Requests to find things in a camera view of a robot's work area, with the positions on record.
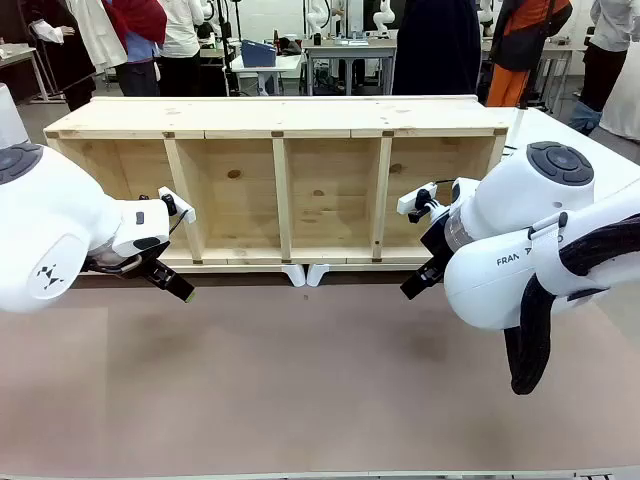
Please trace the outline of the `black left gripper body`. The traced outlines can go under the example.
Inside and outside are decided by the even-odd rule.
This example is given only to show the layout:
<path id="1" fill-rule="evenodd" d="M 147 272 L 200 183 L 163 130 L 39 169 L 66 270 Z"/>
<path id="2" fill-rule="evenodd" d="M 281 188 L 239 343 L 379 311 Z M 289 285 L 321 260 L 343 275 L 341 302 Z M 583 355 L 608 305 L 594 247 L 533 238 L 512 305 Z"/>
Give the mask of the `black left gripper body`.
<path id="1" fill-rule="evenodd" d="M 147 281 L 160 281 L 150 280 L 147 278 L 147 263 L 150 260 L 158 259 L 164 253 L 166 247 L 153 247 L 137 254 L 130 263 L 123 267 L 122 277 L 125 279 L 143 278 Z"/>

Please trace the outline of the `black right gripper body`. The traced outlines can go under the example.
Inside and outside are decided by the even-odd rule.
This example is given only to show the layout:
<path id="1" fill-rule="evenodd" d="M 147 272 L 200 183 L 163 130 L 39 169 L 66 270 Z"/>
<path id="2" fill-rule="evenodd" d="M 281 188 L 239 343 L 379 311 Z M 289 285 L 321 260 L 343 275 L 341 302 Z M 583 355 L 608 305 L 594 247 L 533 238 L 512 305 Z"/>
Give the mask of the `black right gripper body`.
<path id="1" fill-rule="evenodd" d="M 431 253 L 431 258 L 434 255 L 445 255 L 446 266 L 453 256 L 453 251 L 447 244 L 445 238 L 445 226 L 447 218 L 438 218 L 427 229 L 420 241 L 423 246 Z"/>

